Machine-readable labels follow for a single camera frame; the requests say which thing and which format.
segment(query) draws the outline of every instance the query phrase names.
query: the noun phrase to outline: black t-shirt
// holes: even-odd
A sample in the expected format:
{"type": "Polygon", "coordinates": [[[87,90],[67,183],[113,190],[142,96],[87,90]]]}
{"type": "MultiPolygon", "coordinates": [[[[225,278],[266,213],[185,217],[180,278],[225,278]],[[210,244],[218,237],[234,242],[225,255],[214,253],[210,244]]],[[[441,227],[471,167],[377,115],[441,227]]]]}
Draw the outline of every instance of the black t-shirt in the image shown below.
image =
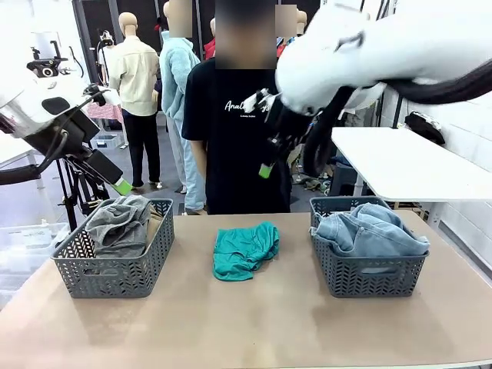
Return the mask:
{"type": "Polygon", "coordinates": [[[285,163],[275,164],[269,179],[260,177],[270,134],[267,111],[246,114],[241,103],[257,90],[276,93],[275,70],[237,70],[205,61],[188,76],[182,135],[207,143],[209,214],[281,213],[290,211],[291,176],[285,163]]]}

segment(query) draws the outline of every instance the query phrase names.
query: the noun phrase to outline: basket handle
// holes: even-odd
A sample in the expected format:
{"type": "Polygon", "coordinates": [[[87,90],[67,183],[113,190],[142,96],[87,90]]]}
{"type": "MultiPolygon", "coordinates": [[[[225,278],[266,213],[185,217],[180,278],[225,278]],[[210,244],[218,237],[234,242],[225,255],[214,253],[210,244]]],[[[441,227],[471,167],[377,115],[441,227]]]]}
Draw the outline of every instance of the basket handle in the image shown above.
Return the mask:
{"type": "Polygon", "coordinates": [[[103,271],[99,269],[84,269],[82,271],[87,277],[114,277],[119,275],[118,269],[104,269],[103,271]]]}
{"type": "Polygon", "coordinates": [[[393,277],[400,270],[400,265],[391,265],[388,267],[359,267],[358,274],[364,277],[393,277]]]}

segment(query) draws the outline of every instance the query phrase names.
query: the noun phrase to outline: gray cloth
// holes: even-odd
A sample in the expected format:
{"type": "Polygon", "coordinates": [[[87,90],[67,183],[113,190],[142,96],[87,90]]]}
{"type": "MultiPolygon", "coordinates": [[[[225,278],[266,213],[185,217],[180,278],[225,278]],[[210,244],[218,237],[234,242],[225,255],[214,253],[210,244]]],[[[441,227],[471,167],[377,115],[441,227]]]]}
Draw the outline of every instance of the gray cloth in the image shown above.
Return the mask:
{"type": "Polygon", "coordinates": [[[311,233],[343,257],[418,256],[429,248],[429,241],[413,236],[392,210],[375,204],[322,218],[311,233]]]}
{"type": "Polygon", "coordinates": [[[97,258],[136,258],[146,248],[151,202],[142,196],[120,197],[99,208],[85,230],[94,241],[97,258]]]}

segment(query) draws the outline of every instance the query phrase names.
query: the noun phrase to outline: mannequin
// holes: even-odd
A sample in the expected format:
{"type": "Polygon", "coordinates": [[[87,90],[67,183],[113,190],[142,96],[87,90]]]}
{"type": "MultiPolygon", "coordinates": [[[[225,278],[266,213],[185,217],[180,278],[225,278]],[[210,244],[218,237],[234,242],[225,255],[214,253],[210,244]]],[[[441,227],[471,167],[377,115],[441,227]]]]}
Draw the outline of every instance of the mannequin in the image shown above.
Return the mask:
{"type": "Polygon", "coordinates": [[[175,157],[178,177],[185,193],[184,209],[187,214],[206,214],[204,211],[204,179],[197,169],[191,152],[190,141],[181,136],[185,92],[188,74],[200,60],[193,52],[193,44],[184,37],[191,18],[191,9],[182,0],[171,0],[164,4],[164,14],[168,18],[169,31],[162,32],[164,46],[159,62],[162,75],[162,111],[166,114],[169,139],[175,157]]]}
{"type": "Polygon", "coordinates": [[[306,12],[298,9],[298,36],[302,36],[304,34],[304,29],[306,28],[307,23],[308,15],[306,12]]]}
{"type": "Polygon", "coordinates": [[[133,167],[133,187],[139,189],[144,185],[141,176],[145,149],[149,183],[160,189],[161,163],[155,119],[157,99],[154,90],[159,59],[155,50],[137,37],[138,22],[135,15],[121,13],[118,20],[125,40],[115,46],[118,57],[113,67],[115,71],[109,75],[109,86],[120,92],[121,110],[133,167]]]}
{"type": "Polygon", "coordinates": [[[208,60],[215,56],[215,18],[210,21],[210,30],[214,39],[204,46],[205,60],[208,60]]]}

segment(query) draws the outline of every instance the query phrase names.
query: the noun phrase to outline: table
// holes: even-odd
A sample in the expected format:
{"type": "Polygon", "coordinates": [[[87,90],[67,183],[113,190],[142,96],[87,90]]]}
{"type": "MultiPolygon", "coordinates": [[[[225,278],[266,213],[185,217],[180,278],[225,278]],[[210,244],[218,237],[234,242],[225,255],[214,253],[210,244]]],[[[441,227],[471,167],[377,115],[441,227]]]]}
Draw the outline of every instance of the table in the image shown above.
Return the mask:
{"type": "Polygon", "coordinates": [[[9,369],[279,368],[492,363],[492,289],[416,214],[430,240],[411,298],[329,295],[309,214],[175,217],[175,242],[151,296],[73,300],[53,261],[0,313],[9,369]],[[245,282],[212,273],[219,228],[278,226],[278,256],[245,282]]]}
{"type": "MultiPolygon", "coordinates": [[[[26,141],[0,133],[0,168],[13,164],[25,157],[29,160],[30,165],[37,165],[35,152],[36,150],[26,141]]],[[[42,178],[36,179],[36,184],[38,189],[45,187],[42,178]]]]}
{"type": "Polygon", "coordinates": [[[439,226],[446,202],[489,201],[492,174],[408,129],[334,128],[332,140],[364,181],[386,201],[433,203],[428,223],[439,226]]]}

